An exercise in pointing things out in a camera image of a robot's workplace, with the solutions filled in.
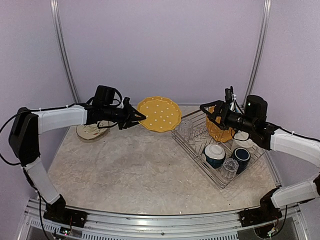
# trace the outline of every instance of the clear plastic dish rack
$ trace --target clear plastic dish rack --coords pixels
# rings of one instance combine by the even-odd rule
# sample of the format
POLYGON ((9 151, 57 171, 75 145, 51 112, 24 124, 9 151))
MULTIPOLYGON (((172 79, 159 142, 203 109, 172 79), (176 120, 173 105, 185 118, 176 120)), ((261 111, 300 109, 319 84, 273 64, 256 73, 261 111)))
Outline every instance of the clear plastic dish rack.
POLYGON ((220 174, 220 167, 214 169, 205 158, 203 158, 202 152, 204 148, 209 144, 218 144, 225 150, 226 158, 231 157, 231 146, 233 144, 233 139, 227 142, 221 142, 215 140, 213 137, 209 135, 209 130, 206 126, 206 114, 201 110, 197 110, 195 112, 189 113, 182 117, 182 120, 189 119, 193 123, 193 131, 190 140, 186 141, 178 132, 178 126, 172 130, 172 137, 175 141, 188 153, 188 155, 195 161, 195 163, 199 166, 199 168, 208 175, 208 177, 220 188, 224 189, 227 185, 232 183, 236 178, 238 178, 242 174, 246 174, 246 171, 252 166, 265 152, 263 148, 256 146, 256 150, 254 154, 251 154, 250 161, 246 169, 238 174, 231 181, 225 179, 220 174))

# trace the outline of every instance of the black joint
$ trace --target black joint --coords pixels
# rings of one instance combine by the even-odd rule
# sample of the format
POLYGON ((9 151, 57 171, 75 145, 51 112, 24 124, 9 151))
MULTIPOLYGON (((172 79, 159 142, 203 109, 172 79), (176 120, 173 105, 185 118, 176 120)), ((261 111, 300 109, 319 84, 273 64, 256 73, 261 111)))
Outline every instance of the black joint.
POLYGON ((40 156, 38 115, 26 107, 20 108, 18 114, 9 134, 9 145, 24 167, 40 156))
POLYGON ((316 185, 316 191, 318 192, 318 194, 320 195, 320 174, 318 177, 315 178, 315 180, 313 180, 313 182, 316 185))

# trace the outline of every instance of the clear plastic cup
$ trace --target clear plastic cup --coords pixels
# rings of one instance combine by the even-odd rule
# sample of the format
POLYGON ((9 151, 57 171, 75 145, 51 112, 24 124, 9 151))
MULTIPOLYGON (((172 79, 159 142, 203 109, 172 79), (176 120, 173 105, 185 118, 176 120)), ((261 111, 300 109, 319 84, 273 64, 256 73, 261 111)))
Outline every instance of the clear plastic cup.
POLYGON ((228 158, 220 168, 220 174, 225 180, 231 182, 235 178, 238 168, 239 163, 233 158, 228 158))
POLYGON ((177 131, 181 137, 188 142, 193 138, 193 128, 194 125, 192 121, 189 119, 184 119, 179 124, 177 131))

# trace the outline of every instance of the white wall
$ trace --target white wall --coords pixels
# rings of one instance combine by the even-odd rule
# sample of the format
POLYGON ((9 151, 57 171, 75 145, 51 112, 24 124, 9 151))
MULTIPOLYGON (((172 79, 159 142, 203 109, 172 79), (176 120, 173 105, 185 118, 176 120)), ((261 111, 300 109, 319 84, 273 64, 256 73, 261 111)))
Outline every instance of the white wall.
MULTIPOLYGON (((254 94, 268 102, 267 120, 320 139, 320 4, 317 0, 273 0, 254 94)), ((272 159, 285 186, 319 172, 284 153, 272 159)), ((320 237, 320 199, 301 205, 312 240, 320 237)))
POLYGON ((241 99, 250 78, 263 0, 59 0, 63 35, 80 99, 113 86, 138 103, 241 99))
MULTIPOLYGON (((20 107, 46 108, 72 103, 60 59, 50 1, 1 0, 0 125, 20 107)), ((8 144, 11 124, 0 135, 0 151, 17 162, 8 144)), ((40 152, 49 167, 65 129, 40 136, 40 152)), ((0 239, 12 240, 34 191, 19 166, 0 160, 0 239)))

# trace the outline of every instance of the wooden plate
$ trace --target wooden plate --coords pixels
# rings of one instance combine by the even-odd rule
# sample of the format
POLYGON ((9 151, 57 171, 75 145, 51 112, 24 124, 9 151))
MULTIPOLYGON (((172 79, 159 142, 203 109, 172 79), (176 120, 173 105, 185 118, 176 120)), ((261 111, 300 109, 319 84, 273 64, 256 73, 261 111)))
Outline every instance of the wooden plate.
POLYGON ((158 133, 171 131, 181 122, 182 113, 178 104, 167 97, 147 97, 138 104, 137 110, 146 116, 140 124, 158 133))
MULTIPOLYGON (((101 121, 100 126, 109 126, 108 121, 101 121)), ((97 124, 91 124, 91 125, 79 125, 76 127, 75 131, 76 134, 80 137, 81 140, 84 142, 90 142, 100 139, 100 137, 104 136, 109 132, 110 128, 101 128, 99 129, 97 127, 97 124)))

